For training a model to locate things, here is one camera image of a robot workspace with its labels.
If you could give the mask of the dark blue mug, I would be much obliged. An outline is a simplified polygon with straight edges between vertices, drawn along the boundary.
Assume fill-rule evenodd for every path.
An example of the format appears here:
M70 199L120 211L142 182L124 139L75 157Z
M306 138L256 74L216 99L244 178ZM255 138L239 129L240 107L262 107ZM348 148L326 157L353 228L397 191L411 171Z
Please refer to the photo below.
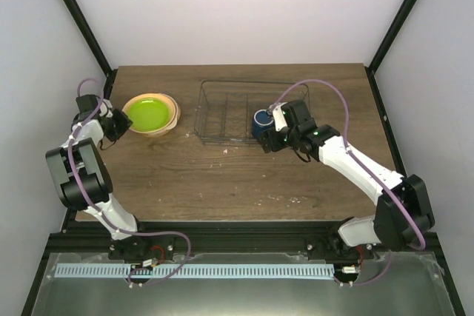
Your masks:
M260 134L274 126L274 119L267 110L257 110L253 114L251 135L257 139Z

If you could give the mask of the lime green plate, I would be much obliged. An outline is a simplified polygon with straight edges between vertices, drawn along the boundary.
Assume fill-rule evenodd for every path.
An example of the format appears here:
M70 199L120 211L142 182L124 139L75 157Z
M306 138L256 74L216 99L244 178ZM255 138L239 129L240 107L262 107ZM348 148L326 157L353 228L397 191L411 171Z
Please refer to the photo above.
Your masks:
M142 98L125 110L136 132L152 132L163 128L171 119L172 111L160 98Z

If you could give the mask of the orange bowl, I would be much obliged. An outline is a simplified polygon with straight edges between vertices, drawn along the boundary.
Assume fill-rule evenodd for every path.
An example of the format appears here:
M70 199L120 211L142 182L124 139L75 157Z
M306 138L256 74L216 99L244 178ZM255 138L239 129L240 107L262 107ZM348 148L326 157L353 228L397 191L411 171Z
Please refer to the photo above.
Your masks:
M169 105L171 111L172 111L172 117L170 119L170 121L161 129L159 130L156 130L156 131L152 131L152 132L136 132L134 130L131 129L130 127L130 130L133 131L133 132L136 132L140 135L144 135L144 136L147 136L147 137L159 137L159 136L163 136L163 135L166 135L169 131L171 131L173 128L176 127L177 123L178 123L178 120L180 119L181 117L181 108L180 106L178 105L178 103L176 102L176 100L174 98L172 98L171 96L169 95L166 95L164 93L145 93L145 94L141 94L141 95L137 95L133 98L131 98L122 108L122 111L126 114L125 110L132 104L134 103L135 101L139 100L139 99L142 99L142 98L160 98L161 100L163 100L166 104Z

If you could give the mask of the black wire dish rack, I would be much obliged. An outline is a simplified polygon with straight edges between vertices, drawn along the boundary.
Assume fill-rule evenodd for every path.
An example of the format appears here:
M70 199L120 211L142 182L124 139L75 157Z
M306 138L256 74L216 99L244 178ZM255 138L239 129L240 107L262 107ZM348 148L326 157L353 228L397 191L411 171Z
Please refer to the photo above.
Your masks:
M251 134L254 113L267 109L291 85L285 81L203 81L194 133L205 144L256 145Z

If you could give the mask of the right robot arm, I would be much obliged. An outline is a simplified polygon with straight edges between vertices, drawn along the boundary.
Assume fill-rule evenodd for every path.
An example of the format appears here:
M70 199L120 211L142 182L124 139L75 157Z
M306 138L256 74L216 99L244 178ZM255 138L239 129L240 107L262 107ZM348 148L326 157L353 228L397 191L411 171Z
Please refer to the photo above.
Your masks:
M356 246L381 244L393 251L425 247L424 233L435 218L424 181L378 164L344 141L330 125L317 125L302 100L272 105L257 141L266 153L290 148L302 161L312 160L342 174L375 205L375 214L351 218L329 240L331 254L345 259Z

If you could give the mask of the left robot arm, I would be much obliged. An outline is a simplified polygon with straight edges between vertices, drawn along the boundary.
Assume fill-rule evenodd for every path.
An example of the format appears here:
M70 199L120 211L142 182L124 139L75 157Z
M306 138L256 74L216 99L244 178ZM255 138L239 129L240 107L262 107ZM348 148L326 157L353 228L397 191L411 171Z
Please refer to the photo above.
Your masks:
M116 143L132 121L97 95L80 95L76 104L79 113L67 140L45 154L58 197L68 209L93 216L113 240L127 238L126 252L136 260L144 259L150 254L151 241L135 234L138 222L114 197L113 183L99 152L103 140Z

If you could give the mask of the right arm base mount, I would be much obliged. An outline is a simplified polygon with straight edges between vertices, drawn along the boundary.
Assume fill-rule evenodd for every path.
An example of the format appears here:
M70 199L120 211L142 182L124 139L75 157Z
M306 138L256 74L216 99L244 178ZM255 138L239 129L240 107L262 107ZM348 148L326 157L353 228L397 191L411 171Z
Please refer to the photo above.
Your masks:
M311 259L328 263L355 262L373 259L374 254L362 246L347 246L336 233L309 235L305 244Z

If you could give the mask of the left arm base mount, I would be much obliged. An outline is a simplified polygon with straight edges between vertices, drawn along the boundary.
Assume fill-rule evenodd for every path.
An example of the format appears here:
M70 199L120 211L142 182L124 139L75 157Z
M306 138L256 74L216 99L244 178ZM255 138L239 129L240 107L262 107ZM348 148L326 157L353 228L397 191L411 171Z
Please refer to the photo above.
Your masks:
M141 262L148 259L166 260L173 256L175 238L131 236L110 244L108 257L111 260Z

